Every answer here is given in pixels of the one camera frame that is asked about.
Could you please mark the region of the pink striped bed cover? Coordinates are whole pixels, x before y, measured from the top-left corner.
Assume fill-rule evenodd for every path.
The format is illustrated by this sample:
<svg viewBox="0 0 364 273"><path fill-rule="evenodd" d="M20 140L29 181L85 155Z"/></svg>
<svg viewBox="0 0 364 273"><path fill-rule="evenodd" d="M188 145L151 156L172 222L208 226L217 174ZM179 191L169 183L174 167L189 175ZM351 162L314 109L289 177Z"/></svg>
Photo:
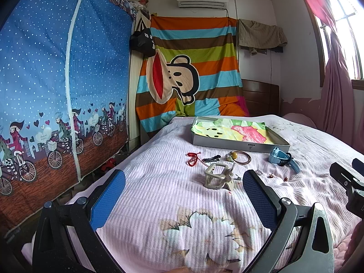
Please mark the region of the pink striped bed cover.
<svg viewBox="0 0 364 273"><path fill-rule="evenodd" d="M322 204L334 248L360 218L346 209L348 193L329 169L336 162L354 172L352 160L363 155L330 134L275 115L250 120L264 122L288 141L286 153L299 165L298 174L270 163L270 153L245 151L249 164L229 162L226 154L242 150L194 145L194 118L176 117L69 204L89 196L114 170L121 170L125 188L97 233L123 272L245 272L271 234L243 188L244 173L253 170L280 198L301 206ZM215 163L235 164L232 191L204 187L204 171L211 163L201 160L216 155L221 158ZM299 230L294 228L276 270L286 264Z"/></svg>

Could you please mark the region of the black wavy hair clip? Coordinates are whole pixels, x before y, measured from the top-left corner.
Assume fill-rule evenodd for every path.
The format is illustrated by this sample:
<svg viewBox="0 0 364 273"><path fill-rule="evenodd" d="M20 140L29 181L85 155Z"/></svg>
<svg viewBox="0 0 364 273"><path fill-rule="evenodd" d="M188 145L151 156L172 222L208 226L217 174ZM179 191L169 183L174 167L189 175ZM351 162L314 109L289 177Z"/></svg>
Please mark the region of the black wavy hair clip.
<svg viewBox="0 0 364 273"><path fill-rule="evenodd" d="M205 163L205 164L209 164L209 163L215 163L215 162L219 162L220 161L221 156L220 155L216 155L214 157L211 158L203 158L201 160L201 162Z"/></svg>

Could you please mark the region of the beige plastic hair claw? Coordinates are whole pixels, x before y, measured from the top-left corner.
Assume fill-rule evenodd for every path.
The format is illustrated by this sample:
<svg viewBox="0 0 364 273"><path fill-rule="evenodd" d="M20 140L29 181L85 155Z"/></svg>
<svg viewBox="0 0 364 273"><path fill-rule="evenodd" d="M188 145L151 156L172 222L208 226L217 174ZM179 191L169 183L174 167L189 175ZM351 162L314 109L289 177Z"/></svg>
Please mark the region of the beige plastic hair claw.
<svg viewBox="0 0 364 273"><path fill-rule="evenodd" d="M223 163L212 163L204 171L204 187L212 190L227 189L232 191L235 187L233 170L235 164L229 167Z"/></svg>

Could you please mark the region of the pink window curtain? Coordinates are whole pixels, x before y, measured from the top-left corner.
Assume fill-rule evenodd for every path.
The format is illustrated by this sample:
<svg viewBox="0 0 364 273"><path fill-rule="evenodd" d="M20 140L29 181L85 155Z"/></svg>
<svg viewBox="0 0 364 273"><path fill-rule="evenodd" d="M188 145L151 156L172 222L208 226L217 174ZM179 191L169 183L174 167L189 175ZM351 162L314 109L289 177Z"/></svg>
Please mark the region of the pink window curtain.
<svg viewBox="0 0 364 273"><path fill-rule="evenodd" d="M357 0L304 0L324 39L324 78L318 129L363 152L363 123L355 124L354 86L363 85L363 7Z"/></svg>

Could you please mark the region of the black hanging bag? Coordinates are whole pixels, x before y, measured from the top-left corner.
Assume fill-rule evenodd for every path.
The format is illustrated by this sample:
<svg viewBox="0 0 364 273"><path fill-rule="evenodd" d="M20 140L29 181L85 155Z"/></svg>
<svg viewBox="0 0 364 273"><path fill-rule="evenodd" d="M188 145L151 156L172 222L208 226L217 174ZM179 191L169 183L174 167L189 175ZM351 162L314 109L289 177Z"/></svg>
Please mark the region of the black hanging bag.
<svg viewBox="0 0 364 273"><path fill-rule="evenodd" d="M146 27L142 18L138 20L136 30L130 36L130 49L140 52L145 57L153 57L156 54L151 29Z"/></svg>

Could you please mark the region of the blue polka-dot fabric wardrobe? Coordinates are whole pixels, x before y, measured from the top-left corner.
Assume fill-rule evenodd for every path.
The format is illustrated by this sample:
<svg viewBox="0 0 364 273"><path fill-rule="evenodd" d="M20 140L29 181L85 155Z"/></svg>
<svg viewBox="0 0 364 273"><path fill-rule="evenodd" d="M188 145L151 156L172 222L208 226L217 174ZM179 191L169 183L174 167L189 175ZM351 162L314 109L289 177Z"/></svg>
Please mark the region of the blue polka-dot fabric wardrobe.
<svg viewBox="0 0 364 273"><path fill-rule="evenodd" d="M127 0L1 7L1 235L121 149L128 137Z"/></svg>

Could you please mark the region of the striped monkey cartoon blanket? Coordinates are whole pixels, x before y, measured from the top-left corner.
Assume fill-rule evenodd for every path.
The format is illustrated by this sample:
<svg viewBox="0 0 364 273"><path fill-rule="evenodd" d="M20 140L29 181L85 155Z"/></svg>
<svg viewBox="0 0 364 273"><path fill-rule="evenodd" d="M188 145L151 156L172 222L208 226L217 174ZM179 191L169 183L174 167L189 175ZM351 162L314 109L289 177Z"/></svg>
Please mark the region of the striped monkey cartoon blanket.
<svg viewBox="0 0 364 273"><path fill-rule="evenodd" d="M154 136L176 116L249 116L230 17L151 19L155 55L142 63L136 113Z"/></svg>

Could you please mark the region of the olive garment hanging on wall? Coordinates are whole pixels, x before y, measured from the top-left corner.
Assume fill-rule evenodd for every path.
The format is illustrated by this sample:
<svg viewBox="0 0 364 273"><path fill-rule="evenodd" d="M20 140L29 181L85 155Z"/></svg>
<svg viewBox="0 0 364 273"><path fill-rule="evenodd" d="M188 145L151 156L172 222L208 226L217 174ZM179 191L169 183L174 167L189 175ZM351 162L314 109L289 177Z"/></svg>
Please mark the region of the olive garment hanging on wall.
<svg viewBox="0 0 364 273"><path fill-rule="evenodd" d="M283 47L288 44L283 29L276 25L239 19L237 28L238 46L248 48L251 54L263 49L282 52Z"/></svg>

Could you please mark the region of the light blue smart watch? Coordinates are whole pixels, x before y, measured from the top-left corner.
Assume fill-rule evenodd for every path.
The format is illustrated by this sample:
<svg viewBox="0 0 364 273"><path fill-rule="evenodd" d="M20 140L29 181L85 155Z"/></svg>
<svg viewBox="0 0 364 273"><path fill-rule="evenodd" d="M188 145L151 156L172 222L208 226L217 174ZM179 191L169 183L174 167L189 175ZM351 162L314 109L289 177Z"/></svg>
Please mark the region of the light blue smart watch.
<svg viewBox="0 0 364 273"><path fill-rule="evenodd" d="M272 164L277 164L278 166L289 166L296 174L301 171L299 165L296 163L292 155L280 150L278 147L275 147L270 152L268 161Z"/></svg>

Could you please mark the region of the grey shallow cardboard tray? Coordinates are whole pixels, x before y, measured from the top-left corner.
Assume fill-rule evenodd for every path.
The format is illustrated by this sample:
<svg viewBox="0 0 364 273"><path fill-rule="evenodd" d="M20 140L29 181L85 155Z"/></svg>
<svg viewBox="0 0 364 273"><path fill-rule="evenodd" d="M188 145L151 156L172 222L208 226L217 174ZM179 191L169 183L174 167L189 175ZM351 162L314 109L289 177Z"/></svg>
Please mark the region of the grey shallow cardboard tray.
<svg viewBox="0 0 364 273"><path fill-rule="evenodd" d="M192 124L198 119L198 118L220 118L218 116L214 117L207 117L207 116L199 116L194 118L194 121ZM244 121L254 121L254 120L245 120L245 119L239 119L237 117L225 117L229 119L235 119L235 120L244 120ZM275 142L274 144L258 144L254 142L240 142L240 141L229 141L225 139L213 139L209 137L199 136L192 132L192 143L194 145L202 146L202 147L211 147L211 148L217 148L217 149L229 149L229 150L242 150L247 152L259 152L259 153L266 153L269 154L275 147L278 147L280 150L284 152L288 152L291 145L286 141L283 137L281 137L279 134L274 132L271 128L269 128L267 125L267 131L269 136L273 139Z"/></svg>

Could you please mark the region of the dark wooden headboard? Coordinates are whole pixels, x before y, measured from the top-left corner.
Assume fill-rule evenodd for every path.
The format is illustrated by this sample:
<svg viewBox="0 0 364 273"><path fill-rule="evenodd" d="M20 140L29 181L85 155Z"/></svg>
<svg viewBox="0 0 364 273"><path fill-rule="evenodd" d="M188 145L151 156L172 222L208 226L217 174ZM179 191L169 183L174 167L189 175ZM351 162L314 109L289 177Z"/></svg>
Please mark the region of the dark wooden headboard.
<svg viewBox="0 0 364 273"><path fill-rule="evenodd" d="M253 80L242 82L250 116L279 115L281 98L278 85Z"/></svg>

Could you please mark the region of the brown hair tie yellow bead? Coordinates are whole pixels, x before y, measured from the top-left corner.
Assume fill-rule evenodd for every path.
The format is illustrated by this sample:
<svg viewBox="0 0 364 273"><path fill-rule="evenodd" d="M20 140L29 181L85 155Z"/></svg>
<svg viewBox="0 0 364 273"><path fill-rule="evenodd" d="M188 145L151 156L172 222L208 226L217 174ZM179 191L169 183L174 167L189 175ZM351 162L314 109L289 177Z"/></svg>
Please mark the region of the brown hair tie yellow bead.
<svg viewBox="0 0 364 273"><path fill-rule="evenodd" d="M230 151L226 154L226 160L240 165L247 165L251 162L251 157L243 151Z"/></svg>

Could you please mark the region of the pink pillow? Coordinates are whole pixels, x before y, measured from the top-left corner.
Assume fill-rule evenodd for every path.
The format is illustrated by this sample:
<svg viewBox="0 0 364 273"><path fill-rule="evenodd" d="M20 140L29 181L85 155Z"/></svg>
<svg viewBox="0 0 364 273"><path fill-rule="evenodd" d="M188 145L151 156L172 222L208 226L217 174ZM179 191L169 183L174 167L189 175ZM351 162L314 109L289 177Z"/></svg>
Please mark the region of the pink pillow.
<svg viewBox="0 0 364 273"><path fill-rule="evenodd" d="M316 124L314 123L314 121L303 115L303 114L298 114L298 113L288 113L288 114L285 114L283 116L284 119L286 120L289 120L291 122L295 122L295 123L298 123L298 124L302 124L302 125L305 125L305 126L309 126L311 128L315 128L317 129L316 127Z"/></svg>

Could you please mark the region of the colourful crumpled paper liner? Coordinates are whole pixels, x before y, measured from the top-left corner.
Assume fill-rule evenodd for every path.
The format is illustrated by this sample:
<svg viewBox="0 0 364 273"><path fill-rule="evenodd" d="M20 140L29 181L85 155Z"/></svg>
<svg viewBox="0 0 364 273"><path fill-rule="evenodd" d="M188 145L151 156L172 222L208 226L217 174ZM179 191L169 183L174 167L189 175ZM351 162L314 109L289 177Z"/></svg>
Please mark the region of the colourful crumpled paper liner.
<svg viewBox="0 0 364 273"><path fill-rule="evenodd" d="M274 144L264 122L235 120L229 118L198 118L191 128L199 136L229 141Z"/></svg>

